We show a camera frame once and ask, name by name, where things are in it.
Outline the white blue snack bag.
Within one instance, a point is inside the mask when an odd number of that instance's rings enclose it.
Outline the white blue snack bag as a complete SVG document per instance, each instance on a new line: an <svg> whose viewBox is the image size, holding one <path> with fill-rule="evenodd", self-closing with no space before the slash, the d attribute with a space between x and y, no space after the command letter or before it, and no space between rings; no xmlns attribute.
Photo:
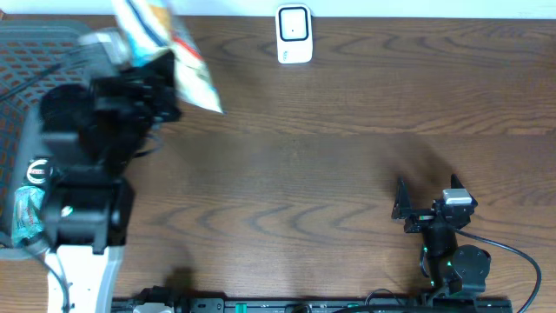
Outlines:
<svg viewBox="0 0 556 313"><path fill-rule="evenodd" d="M180 99L205 110L224 112L209 68L169 1L113 0L112 7L131 48L133 65L142 66L172 52L175 88Z"/></svg>

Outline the teal snack packet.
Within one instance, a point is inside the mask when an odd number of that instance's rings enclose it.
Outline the teal snack packet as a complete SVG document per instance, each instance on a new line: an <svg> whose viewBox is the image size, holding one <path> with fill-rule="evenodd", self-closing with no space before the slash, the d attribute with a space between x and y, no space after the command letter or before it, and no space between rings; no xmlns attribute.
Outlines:
<svg viewBox="0 0 556 313"><path fill-rule="evenodd" d="M44 191L35 186L23 186L15 192L11 239L14 246L43 231L40 209Z"/></svg>

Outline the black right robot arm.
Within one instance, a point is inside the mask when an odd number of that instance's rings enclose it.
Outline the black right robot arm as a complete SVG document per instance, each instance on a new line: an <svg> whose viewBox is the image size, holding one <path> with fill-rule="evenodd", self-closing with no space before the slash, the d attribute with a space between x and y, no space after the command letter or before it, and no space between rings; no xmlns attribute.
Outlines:
<svg viewBox="0 0 556 313"><path fill-rule="evenodd" d="M471 222L477 205L456 175L428 209L414 208L407 186L398 180L391 218L402 220L406 233L422 234L420 270L432 285L423 296L425 303L448 298L471 301L486 290L490 254L474 245L459 245L456 238L456 232Z"/></svg>

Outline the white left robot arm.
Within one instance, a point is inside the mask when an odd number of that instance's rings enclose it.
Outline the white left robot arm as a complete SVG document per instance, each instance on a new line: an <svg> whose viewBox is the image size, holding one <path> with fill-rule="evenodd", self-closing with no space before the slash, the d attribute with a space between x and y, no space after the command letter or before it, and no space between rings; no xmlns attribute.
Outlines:
<svg viewBox="0 0 556 313"><path fill-rule="evenodd" d="M41 100L40 139L48 151L41 206L48 250L49 312L108 312L122 263L135 192L124 171L152 130L180 119L175 55L88 86L64 84Z"/></svg>

